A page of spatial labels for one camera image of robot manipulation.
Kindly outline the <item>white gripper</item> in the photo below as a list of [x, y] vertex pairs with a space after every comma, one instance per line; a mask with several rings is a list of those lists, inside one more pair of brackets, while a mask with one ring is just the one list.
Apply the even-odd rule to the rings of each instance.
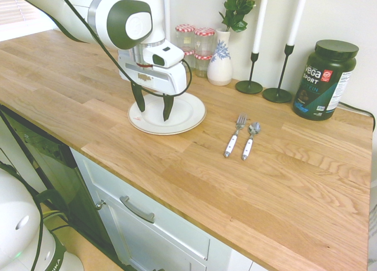
[[145, 111], [145, 101], [141, 86], [165, 93], [163, 94], [163, 119], [167, 121], [174, 104], [172, 95], [183, 92], [187, 86], [186, 71], [183, 64], [179, 62], [170, 68], [163, 68], [157, 65], [141, 67], [131, 59], [130, 51], [118, 51], [118, 63], [134, 81], [131, 82], [131, 89], [141, 112]]

